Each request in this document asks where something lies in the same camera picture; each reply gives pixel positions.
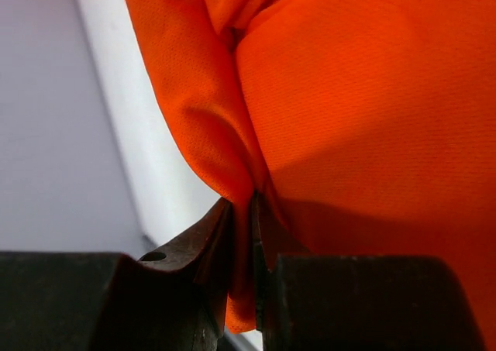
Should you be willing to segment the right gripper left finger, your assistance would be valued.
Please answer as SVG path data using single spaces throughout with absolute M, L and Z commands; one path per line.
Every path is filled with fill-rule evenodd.
M 194 225 L 145 254 L 160 275 L 158 319 L 165 350 L 216 350 L 224 333 L 233 262 L 233 207 L 221 198 Z

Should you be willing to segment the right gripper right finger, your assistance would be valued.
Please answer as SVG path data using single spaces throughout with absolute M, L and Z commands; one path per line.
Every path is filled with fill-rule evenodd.
M 273 223 L 277 223 L 265 197 L 258 191 L 250 202 L 250 224 L 253 247 L 253 279 L 255 293 L 256 329 L 264 330 L 264 309 L 270 282 L 270 265 L 273 253 L 270 251 L 270 231 Z

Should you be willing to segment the orange t-shirt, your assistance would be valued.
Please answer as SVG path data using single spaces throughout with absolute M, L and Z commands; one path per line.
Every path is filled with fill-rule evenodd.
M 316 253 L 429 254 L 495 348 L 495 0 L 126 0 L 193 171 L 234 204 L 226 321 L 255 327 L 249 203 Z

